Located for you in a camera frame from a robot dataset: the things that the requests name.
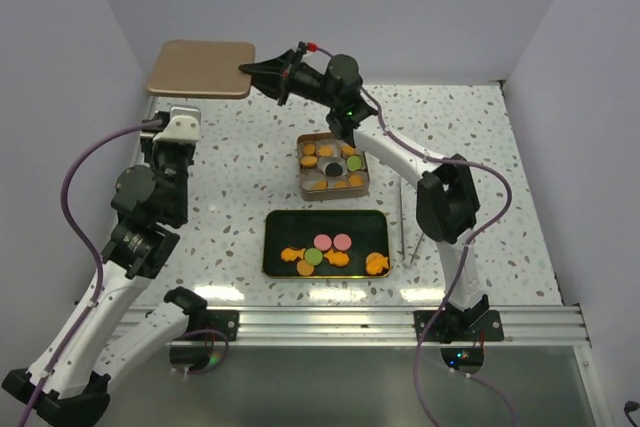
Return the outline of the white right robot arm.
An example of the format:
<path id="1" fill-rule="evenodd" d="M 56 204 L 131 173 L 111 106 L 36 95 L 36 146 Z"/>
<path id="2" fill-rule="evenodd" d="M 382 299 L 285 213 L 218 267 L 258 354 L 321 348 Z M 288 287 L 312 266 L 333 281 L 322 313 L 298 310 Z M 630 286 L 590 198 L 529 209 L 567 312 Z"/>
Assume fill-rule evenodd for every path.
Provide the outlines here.
<path id="1" fill-rule="evenodd" d="M 434 241 L 445 275 L 445 296 L 429 323 L 468 339 L 481 327 L 488 297 L 463 277 L 480 207 L 471 164 L 464 157 L 435 154 L 392 131 L 382 105 L 367 91 L 358 62 L 330 54 L 324 71 L 304 58 L 320 46 L 301 42 L 278 57 L 240 65 L 252 87 L 283 105 L 292 95 L 327 107 L 326 122 L 338 139 L 389 166 L 416 192 L 416 221 Z"/>

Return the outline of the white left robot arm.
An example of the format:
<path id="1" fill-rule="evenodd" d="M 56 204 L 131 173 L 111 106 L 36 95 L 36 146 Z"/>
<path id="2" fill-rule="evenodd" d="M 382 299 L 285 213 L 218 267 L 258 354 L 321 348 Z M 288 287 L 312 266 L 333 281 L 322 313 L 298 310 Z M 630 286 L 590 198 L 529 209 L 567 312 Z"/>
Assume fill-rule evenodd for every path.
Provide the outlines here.
<path id="1" fill-rule="evenodd" d="M 145 319 L 119 338 L 123 316 L 151 285 L 188 221 L 188 169 L 200 140 L 201 112 L 194 107 L 158 111 L 140 125 L 112 134 L 140 136 L 142 163 L 115 182 L 111 207 L 117 222 L 97 250 L 69 209 L 69 188 L 80 165 L 104 146 L 97 142 L 74 162 L 60 193 L 63 215 L 88 247 L 95 274 L 49 347 L 29 367 L 10 371 L 2 387 L 51 426 L 94 426 L 115 387 L 168 342 L 201 337 L 208 326 L 206 301 L 178 287 Z"/>

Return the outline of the orange scalloped cookie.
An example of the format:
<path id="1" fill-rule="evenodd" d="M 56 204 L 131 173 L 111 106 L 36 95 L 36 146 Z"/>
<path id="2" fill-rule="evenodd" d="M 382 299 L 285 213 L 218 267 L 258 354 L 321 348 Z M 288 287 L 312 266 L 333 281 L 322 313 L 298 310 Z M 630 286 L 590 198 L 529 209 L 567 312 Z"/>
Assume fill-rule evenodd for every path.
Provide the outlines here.
<path id="1" fill-rule="evenodd" d="M 351 175 L 348 177 L 348 184 L 350 187 L 362 187 L 365 185 L 365 181 L 359 175 Z"/>

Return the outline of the black sandwich cookie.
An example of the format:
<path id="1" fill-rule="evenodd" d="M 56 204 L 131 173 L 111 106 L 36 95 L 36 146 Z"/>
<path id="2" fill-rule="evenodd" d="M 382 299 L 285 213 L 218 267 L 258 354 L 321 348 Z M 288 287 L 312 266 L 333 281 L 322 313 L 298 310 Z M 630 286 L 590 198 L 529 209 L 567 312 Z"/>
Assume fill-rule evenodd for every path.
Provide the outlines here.
<path id="1" fill-rule="evenodd" d="M 344 167 L 339 162 L 327 163 L 324 167 L 324 174 L 331 178 L 340 177 L 344 174 Z"/>

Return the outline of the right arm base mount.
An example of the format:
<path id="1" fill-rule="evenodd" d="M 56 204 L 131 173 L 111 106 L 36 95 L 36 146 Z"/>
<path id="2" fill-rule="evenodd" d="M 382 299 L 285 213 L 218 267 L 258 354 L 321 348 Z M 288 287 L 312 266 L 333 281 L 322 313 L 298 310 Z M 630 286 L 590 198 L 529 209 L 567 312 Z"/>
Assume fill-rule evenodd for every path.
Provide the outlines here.
<path id="1" fill-rule="evenodd" d="M 505 340 L 502 319 L 497 310 L 488 310 L 475 319 L 443 311 L 429 327 L 428 342 L 501 342 Z"/>

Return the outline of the orange dotted round cookie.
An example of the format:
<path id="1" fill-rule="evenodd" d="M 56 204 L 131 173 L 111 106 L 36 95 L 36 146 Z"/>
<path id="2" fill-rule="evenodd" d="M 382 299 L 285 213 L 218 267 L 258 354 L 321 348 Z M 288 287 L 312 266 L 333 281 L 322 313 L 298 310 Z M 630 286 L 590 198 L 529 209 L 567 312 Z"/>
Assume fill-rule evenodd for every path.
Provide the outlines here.
<path id="1" fill-rule="evenodd" d="M 314 168 L 317 166 L 318 158 L 316 156 L 303 156 L 300 159 L 300 166 L 302 168 Z"/>

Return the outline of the gold tin lid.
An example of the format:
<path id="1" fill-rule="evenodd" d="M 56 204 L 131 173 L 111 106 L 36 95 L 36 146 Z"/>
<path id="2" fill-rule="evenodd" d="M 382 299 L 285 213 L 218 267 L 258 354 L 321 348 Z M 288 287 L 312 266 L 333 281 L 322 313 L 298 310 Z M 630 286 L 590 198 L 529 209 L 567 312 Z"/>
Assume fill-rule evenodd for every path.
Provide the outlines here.
<path id="1" fill-rule="evenodd" d="M 255 61 L 249 42 L 170 40 L 165 42 L 146 82 L 155 97 L 244 99 L 251 78 L 240 65 Z"/>

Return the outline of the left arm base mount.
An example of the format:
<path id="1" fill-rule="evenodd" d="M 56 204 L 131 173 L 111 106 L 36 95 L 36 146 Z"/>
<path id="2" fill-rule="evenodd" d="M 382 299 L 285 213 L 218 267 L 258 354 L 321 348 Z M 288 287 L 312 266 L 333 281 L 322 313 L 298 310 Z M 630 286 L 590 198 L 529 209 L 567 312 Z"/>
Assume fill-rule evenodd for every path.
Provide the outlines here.
<path id="1" fill-rule="evenodd" d="M 240 312 L 232 309 L 207 309 L 201 316 L 199 326 L 219 331 L 230 342 L 235 342 L 240 327 Z"/>

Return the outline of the silver metal tongs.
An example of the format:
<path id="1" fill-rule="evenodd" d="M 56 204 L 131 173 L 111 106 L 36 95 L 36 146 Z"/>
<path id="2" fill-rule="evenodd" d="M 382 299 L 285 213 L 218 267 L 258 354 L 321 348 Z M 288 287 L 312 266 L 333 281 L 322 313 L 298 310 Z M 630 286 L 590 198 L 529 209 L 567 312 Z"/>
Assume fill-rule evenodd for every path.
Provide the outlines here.
<path id="1" fill-rule="evenodd" d="M 417 194 L 406 181 L 399 178 L 399 216 L 401 255 L 405 267 L 413 266 L 418 260 L 425 234 L 417 222 Z"/>

